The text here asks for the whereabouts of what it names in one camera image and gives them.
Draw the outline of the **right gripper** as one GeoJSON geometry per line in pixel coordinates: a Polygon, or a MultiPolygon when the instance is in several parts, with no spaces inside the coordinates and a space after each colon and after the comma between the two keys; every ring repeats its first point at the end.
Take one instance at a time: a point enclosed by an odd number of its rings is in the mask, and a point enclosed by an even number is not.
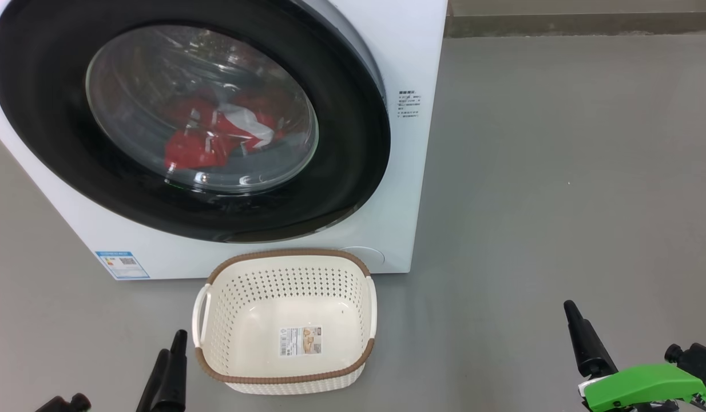
{"type": "Polygon", "coordinates": [[[578,387],[589,411],[679,411],[682,404],[706,411],[706,346],[670,345],[664,363],[617,372],[612,358],[575,302],[563,308],[578,372],[592,378],[578,387]]]}

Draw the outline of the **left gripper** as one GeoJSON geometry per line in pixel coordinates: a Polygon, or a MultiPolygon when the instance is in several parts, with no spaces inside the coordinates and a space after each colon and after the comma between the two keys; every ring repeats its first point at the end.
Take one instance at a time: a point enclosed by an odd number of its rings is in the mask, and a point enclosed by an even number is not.
{"type": "MultiPolygon", "coordinates": [[[[159,411],[184,411],[187,389],[187,339],[185,330],[178,330],[170,349],[160,350],[136,412],[151,411],[158,393],[159,411]]],[[[83,412],[92,404],[84,394],[75,394],[69,401],[55,396],[36,412],[83,412]]]]}

